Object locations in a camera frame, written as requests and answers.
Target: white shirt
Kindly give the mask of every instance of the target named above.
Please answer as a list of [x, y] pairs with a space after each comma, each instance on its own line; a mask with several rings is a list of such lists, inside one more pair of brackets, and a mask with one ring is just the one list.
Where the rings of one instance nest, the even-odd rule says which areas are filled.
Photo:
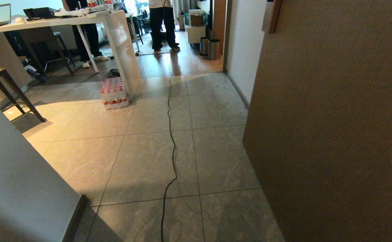
[[155, 9], [155, 8], [162, 8], [163, 4], [165, 7], [172, 7], [172, 3], [170, 0], [149, 0], [149, 8], [150, 9]]

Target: person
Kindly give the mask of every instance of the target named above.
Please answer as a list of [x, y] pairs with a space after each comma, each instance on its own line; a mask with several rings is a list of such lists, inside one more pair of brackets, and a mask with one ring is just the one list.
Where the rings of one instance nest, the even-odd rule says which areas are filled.
[[149, 21], [151, 36], [153, 37], [153, 49], [159, 54], [162, 46], [162, 22], [165, 22], [166, 40], [171, 49], [179, 51], [178, 43], [175, 42], [175, 20], [173, 19], [173, 7], [170, 0], [149, 0]]
[[[86, 8], [88, 6], [87, 0], [62, 0], [63, 8], [66, 11], [79, 9], [78, 2], [81, 4], [81, 8]], [[82, 62], [82, 67], [88, 68], [90, 67], [90, 57], [88, 56], [88, 52], [82, 42], [78, 28], [76, 26], [72, 26], [72, 29], [73, 35], [75, 35], [76, 47], [78, 48], [79, 55], [81, 56], [80, 61]], [[94, 59], [102, 61], [109, 60], [108, 57], [102, 55], [99, 51], [99, 34], [97, 32], [96, 24], [81, 25], [81, 29], [85, 32], [85, 34], [87, 34], [88, 43], [90, 43], [90, 51], [94, 55]]]

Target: stainless steel trash can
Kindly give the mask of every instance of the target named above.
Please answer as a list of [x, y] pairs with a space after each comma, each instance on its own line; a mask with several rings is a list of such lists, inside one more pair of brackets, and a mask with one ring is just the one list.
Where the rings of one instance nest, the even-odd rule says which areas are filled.
[[200, 38], [200, 55], [202, 56], [208, 55], [208, 43], [209, 43], [209, 37]]
[[208, 47], [208, 59], [218, 60], [220, 59], [220, 41], [210, 40]]

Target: black pants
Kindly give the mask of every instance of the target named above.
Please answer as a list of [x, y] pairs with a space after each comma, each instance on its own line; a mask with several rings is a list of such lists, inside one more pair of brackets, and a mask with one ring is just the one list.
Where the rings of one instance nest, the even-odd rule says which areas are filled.
[[173, 8], [155, 8], [149, 9], [149, 21], [151, 25], [151, 36], [153, 37], [153, 49], [161, 49], [162, 46], [162, 22], [165, 22], [166, 39], [168, 45], [173, 48], [175, 42], [175, 20], [173, 20]]
[[[82, 42], [81, 36], [79, 35], [78, 28], [72, 26], [73, 35], [75, 35], [76, 47], [78, 47], [81, 61], [89, 61], [87, 50], [85, 49], [84, 43]], [[82, 32], [87, 34], [88, 43], [90, 44], [90, 51], [94, 56], [100, 56], [102, 53], [99, 51], [99, 33], [97, 32], [96, 24], [81, 25]]]

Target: cable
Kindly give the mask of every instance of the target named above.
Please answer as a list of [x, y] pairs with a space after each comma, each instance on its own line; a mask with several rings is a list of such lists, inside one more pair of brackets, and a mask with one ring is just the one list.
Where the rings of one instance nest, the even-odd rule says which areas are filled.
[[[165, 0], [163, 2], [163, 17], [165, 15], [165, 3], [167, 0]], [[165, 238], [163, 236], [163, 224], [165, 221], [165, 210], [166, 210], [166, 194], [168, 193], [168, 188], [170, 187], [170, 185], [172, 185], [172, 183], [178, 179], [178, 174], [176, 173], [176, 166], [175, 166], [175, 151], [176, 151], [176, 143], [175, 140], [173, 139], [173, 135], [172, 135], [172, 121], [170, 119], [170, 93], [172, 91], [172, 72], [170, 70], [170, 61], [168, 61], [168, 67], [169, 67], [169, 74], [170, 74], [170, 78], [169, 78], [169, 96], [168, 96], [168, 118], [169, 118], [169, 133], [170, 133], [170, 139], [173, 142], [173, 151], [172, 151], [172, 164], [173, 164], [173, 171], [175, 172], [175, 178], [173, 178], [173, 180], [170, 181], [170, 183], [168, 184], [168, 186], [165, 189], [165, 195], [163, 196], [163, 213], [162, 213], [162, 226], [161, 226], [161, 232], [162, 232], [162, 242], [165, 241]]]

